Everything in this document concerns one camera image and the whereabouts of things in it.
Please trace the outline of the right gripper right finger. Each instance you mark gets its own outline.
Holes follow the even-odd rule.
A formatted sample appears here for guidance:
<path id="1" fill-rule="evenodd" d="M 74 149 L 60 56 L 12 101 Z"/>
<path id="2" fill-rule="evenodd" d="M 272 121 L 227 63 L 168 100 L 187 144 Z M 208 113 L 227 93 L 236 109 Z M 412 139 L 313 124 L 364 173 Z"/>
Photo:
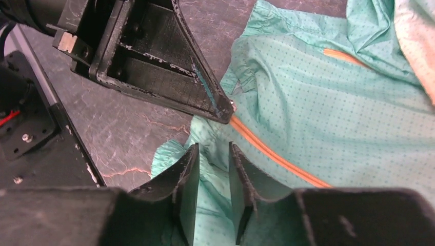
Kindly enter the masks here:
<path id="1" fill-rule="evenodd" d="M 434 208 L 405 188 L 292 189 L 229 144 L 237 245 L 434 245 Z"/>

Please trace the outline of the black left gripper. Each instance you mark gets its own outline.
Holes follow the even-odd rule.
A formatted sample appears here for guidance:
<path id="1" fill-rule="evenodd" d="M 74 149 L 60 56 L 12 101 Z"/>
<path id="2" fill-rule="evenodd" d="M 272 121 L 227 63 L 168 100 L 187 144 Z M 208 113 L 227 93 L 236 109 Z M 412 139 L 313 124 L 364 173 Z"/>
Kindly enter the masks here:
<path id="1" fill-rule="evenodd" d="M 1 15 L 57 49 L 67 34 L 71 71 L 107 88 L 222 124 L 234 113 L 179 1 L 1 1 Z"/>

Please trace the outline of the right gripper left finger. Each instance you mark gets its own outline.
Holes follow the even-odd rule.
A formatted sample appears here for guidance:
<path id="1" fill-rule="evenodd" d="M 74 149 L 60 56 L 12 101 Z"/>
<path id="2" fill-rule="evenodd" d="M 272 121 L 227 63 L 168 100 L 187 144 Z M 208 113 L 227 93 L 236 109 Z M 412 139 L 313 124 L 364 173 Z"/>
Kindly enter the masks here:
<path id="1" fill-rule="evenodd" d="M 200 147 L 147 183 L 1 189 L 1 245 L 192 245 Z"/>

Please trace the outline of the green and orange jacket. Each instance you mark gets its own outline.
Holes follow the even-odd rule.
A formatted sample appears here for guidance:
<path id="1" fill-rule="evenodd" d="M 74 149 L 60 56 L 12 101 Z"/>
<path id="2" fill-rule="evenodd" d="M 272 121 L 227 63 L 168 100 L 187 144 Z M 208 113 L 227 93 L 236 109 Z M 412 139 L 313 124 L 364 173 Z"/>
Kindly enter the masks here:
<path id="1" fill-rule="evenodd" d="M 156 176 L 200 144 L 194 245 L 235 245 L 228 178 L 234 142 L 291 188 L 407 187 L 434 203 L 434 107 L 404 56 L 396 1 L 348 1 L 345 18 L 257 1 L 221 80 L 223 125 L 191 121 L 160 146 Z"/>

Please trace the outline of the jacket zipper slider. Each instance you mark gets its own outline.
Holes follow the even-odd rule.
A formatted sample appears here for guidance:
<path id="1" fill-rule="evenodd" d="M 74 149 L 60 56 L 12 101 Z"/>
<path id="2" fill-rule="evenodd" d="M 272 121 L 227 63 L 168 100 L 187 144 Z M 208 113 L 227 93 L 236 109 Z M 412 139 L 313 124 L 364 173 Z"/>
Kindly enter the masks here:
<path id="1" fill-rule="evenodd" d="M 234 102 L 233 100 L 230 100 L 230 104 L 231 104 L 231 106 L 232 106 L 232 110 L 233 110 L 233 112 L 236 112 L 236 111 L 237 111 L 237 107 L 236 107 L 235 102 Z"/>

